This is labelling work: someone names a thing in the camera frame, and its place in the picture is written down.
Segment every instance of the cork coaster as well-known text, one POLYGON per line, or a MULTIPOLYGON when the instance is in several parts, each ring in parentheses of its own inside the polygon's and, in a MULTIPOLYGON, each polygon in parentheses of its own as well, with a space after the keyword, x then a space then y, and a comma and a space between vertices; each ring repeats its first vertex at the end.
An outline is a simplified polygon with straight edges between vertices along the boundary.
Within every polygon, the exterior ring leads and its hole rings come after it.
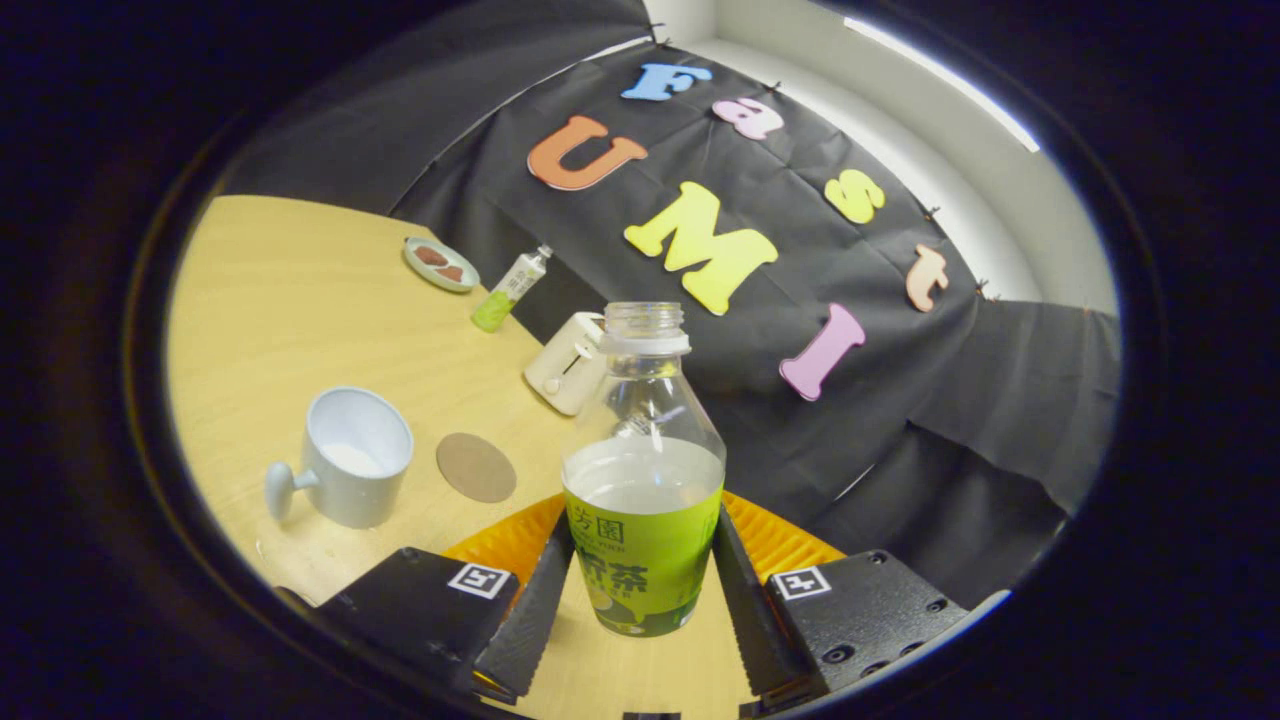
POLYGON ((516 469, 483 437, 445 436, 435 446, 435 464, 453 489, 480 502, 502 502, 516 492, 516 469))

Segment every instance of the mug handle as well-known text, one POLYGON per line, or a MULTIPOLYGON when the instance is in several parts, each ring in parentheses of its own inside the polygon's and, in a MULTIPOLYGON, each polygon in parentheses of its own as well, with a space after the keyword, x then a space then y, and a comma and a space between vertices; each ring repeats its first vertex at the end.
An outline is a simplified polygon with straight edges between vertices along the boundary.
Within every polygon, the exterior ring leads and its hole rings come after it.
POLYGON ((294 491, 315 487, 319 483, 320 478, 310 468, 301 475, 293 477, 293 470, 287 462, 271 462, 266 469, 266 510, 276 523, 283 523, 293 503, 294 491))

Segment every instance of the white wall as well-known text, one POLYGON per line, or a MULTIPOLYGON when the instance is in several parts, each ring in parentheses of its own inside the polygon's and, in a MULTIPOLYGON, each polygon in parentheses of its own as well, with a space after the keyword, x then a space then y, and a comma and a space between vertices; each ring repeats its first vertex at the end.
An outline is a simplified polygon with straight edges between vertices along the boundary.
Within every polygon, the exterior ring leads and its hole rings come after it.
MULTIPOLYGON (((682 45, 765 83, 782 81, 781 91, 818 113, 876 156, 924 204, 942 208, 938 225, 978 279, 989 283, 988 297, 1043 300, 1021 246, 998 215, 942 155, 901 123, 852 92, 791 63, 723 40, 682 45)), ((845 168, 832 168, 832 177, 845 168)))
POLYGON ((1057 167, 959 91, 806 0, 717 0, 714 35, 681 46, 782 79, 922 201, 941 205, 940 224, 992 293, 1117 313, 1097 231, 1057 167))
POLYGON ((659 42, 671 38, 687 50, 690 42, 716 35, 716 0, 644 0, 644 6, 650 22, 667 23, 657 29, 659 42))

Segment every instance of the pink letter i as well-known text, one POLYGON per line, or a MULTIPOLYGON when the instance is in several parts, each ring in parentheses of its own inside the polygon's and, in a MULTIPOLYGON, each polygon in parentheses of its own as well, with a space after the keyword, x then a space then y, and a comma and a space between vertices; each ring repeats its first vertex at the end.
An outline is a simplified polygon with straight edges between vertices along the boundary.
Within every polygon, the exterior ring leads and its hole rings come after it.
POLYGON ((783 360, 778 365, 782 378, 796 388, 800 397, 813 402, 822 395, 822 380, 836 363, 855 345, 867 342, 867 333, 854 315, 832 302, 828 306, 831 319, 822 331, 809 341, 809 347, 794 360, 783 360))

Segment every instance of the yellow letter m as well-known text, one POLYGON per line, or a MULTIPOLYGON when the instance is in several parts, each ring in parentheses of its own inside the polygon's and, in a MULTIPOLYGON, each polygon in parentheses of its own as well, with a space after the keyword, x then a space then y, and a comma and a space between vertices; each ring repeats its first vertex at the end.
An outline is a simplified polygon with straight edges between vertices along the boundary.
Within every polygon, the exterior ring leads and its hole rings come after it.
POLYGON ((622 232, 631 245, 650 258, 662 254, 662 243, 672 233, 671 249, 662 266, 681 270, 709 260, 703 268, 685 273, 681 284, 716 315, 728 311, 728 296, 756 268, 778 259, 769 238, 753 229, 716 233, 719 197, 696 182, 680 183, 680 197, 643 225, 622 232))

